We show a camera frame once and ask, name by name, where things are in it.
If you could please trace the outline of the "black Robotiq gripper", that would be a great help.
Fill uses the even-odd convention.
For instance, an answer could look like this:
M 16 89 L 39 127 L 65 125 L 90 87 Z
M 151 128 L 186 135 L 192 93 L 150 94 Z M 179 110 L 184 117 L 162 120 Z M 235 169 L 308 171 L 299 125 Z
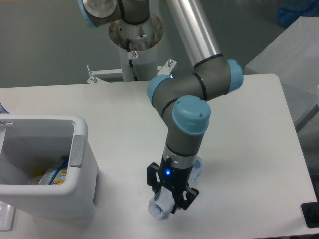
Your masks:
M 187 210 L 199 195 L 199 191 L 188 184 L 194 164 L 188 168 L 177 168 L 173 163 L 171 158 L 162 159 L 160 166 L 153 162 L 146 169 L 147 185 L 151 186 L 154 194 L 159 192 L 162 186 L 172 192 L 174 199 L 172 214 L 180 209 Z

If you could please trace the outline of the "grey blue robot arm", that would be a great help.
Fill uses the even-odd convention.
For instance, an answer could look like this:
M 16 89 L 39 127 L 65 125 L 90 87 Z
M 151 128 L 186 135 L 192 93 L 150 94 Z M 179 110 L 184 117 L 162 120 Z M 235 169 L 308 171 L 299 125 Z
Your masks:
M 168 128 L 160 164 L 147 167 L 147 184 L 154 197 L 149 213 L 159 220 L 186 210 L 198 196 L 193 183 L 201 173 L 198 152 L 209 126 L 209 100 L 229 94 L 243 84 L 241 66 L 225 59 L 208 25 L 200 2 L 169 0 L 192 74 L 173 78 L 157 72 L 156 47 L 162 40 L 162 21 L 150 12 L 147 0 L 80 0 L 88 26 L 109 25 L 117 47 L 124 81 L 148 81 L 147 96 Z

